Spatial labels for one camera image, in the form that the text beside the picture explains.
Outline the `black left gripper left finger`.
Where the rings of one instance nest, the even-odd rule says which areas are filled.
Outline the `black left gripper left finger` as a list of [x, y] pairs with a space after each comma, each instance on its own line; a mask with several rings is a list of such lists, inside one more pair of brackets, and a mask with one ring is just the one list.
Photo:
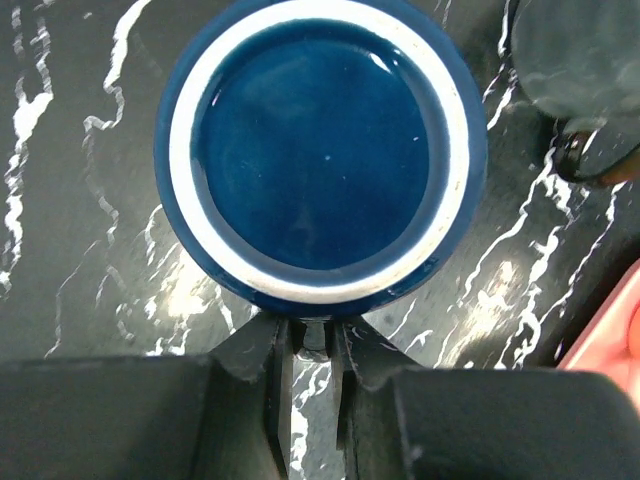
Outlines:
[[292, 341], [257, 317], [194, 356], [1, 368], [5, 479], [284, 479]]

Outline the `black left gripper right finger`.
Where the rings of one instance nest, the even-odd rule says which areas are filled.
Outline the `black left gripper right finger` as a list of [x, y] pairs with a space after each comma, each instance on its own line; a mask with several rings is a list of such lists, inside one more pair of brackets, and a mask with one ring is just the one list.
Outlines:
[[332, 324], [350, 479], [635, 479], [639, 415], [606, 377], [429, 369], [361, 319]]

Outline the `dark blue ceramic mug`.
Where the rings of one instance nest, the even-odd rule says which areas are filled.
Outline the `dark blue ceramic mug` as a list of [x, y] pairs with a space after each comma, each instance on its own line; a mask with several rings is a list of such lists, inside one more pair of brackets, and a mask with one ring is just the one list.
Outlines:
[[407, 1], [237, 1], [179, 56], [157, 190], [217, 283], [291, 318], [357, 316], [421, 287], [480, 202], [478, 87]]

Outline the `grey ceramic mug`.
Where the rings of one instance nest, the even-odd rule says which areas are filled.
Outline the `grey ceramic mug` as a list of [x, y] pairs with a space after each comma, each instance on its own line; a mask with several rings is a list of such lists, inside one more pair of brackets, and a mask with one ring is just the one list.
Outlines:
[[521, 1], [511, 26], [512, 62], [532, 105], [564, 123], [557, 174], [610, 186], [639, 176], [639, 149], [603, 170], [580, 164], [594, 133], [639, 115], [639, 4], [636, 1]]

